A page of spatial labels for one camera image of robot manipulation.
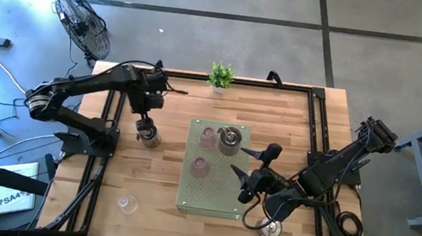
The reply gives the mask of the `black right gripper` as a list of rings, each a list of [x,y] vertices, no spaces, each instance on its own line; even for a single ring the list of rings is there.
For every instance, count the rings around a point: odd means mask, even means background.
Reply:
[[[275,172],[270,163],[282,152],[282,147],[278,143],[270,143],[263,151],[251,150],[250,148],[240,149],[250,155],[251,157],[261,161],[261,167],[252,171],[250,175],[242,171],[239,167],[231,164],[231,169],[234,171],[236,177],[240,180],[241,190],[238,196],[240,203],[249,203],[255,194],[265,193],[273,197],[279,193],[283,188],[288,186],[287,179]],[[270,200],[270,206],[279,206],[284,202],[284,208],[291,208],[292,201],[289,201],[291,195],[276,195],[279,203],[273,203]]]

